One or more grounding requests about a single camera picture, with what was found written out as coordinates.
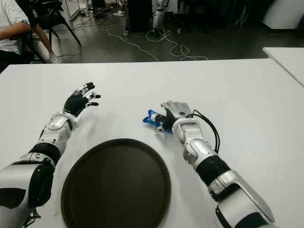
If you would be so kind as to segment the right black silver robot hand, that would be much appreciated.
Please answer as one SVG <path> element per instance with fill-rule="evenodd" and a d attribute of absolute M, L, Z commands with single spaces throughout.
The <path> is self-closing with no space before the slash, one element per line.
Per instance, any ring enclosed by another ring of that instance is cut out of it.
<path fill-rule="evenodd" d="M 191 110 L 185 102 L 167 101 L 161 104 L 166 111 L 166 118 L 163 124 L 156 128 L 156 132 L 169 131 L 173 124 L 180 118 L 191 114 Z"/>

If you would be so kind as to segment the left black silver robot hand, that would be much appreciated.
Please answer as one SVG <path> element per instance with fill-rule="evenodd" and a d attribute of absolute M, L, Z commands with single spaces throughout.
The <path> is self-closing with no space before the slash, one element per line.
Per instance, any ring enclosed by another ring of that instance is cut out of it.
<path fill-rule="evenodd" d="M 95 85 L 93 82 L 81 85 L 66 100 L 63 111 L 78 117 L 85 108 L 89 106 L 99 106 L 99 103 L 93 100 L 99 99 L 101 96 L 95 92 L 90 92 L 94 88 Z"/>

